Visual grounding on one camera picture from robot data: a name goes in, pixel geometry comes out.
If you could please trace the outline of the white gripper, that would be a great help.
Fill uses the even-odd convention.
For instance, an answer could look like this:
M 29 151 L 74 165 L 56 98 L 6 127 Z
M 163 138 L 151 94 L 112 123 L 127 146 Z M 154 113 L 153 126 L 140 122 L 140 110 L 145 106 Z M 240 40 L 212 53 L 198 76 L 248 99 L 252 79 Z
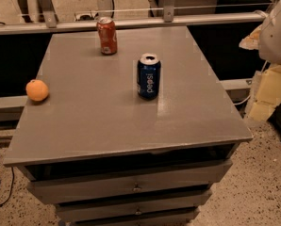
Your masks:
M 265 18 L 262 26 L 255 28 L 240 41 L 239 47 L 257 50 L 259 56 L 271 63 L 261 74 L 257 91 L 250 105 L 248 117 L 256 121 L 266 121 L 281 104 L 281 0 Z

